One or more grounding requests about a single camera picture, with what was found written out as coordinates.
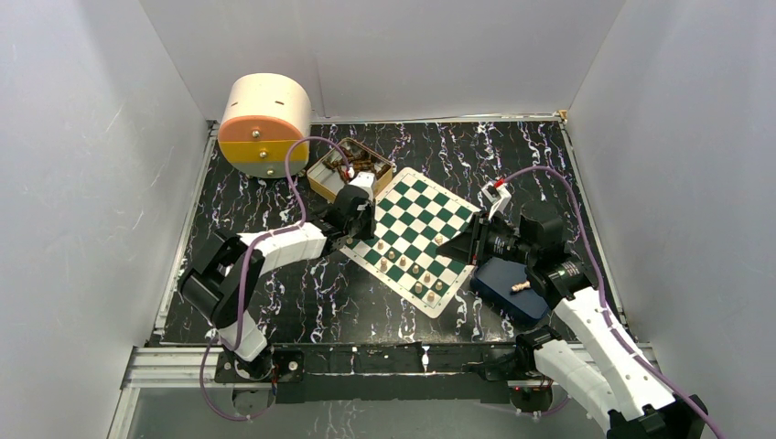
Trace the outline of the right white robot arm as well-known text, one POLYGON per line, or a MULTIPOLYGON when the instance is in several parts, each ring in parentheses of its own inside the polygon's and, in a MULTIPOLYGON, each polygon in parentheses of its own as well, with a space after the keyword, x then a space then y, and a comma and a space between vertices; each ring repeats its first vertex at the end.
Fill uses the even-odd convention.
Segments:
POLYGON ((501 214, 476 212, 469 225, 436 250, 480 267, 492 258, 523 265, 531 289, 575 333, 593 359, 581 360, 550 327, 516 339, 516 369, 562 386, 608 438, 699 438, 706 408, 658 379, 642 351, 600 300, 590 268, 563 238, 564 222, 541 202, 523 205, 512 225, 501 214))

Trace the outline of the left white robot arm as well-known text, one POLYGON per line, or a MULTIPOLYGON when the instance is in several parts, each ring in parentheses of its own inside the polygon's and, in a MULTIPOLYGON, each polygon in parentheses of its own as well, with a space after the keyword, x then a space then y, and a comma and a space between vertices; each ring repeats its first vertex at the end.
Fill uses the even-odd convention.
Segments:
POLYGON ((216 329, 238 369, 250 380, 263 380, 274 367, 272 348, 247 310, 259 278, 291 263, 328 256, 348 241, 371 239, 375 229, 372 194, 349 184, 302 225, 247 238, 213 234, 181 276, 178 290, 216 329))

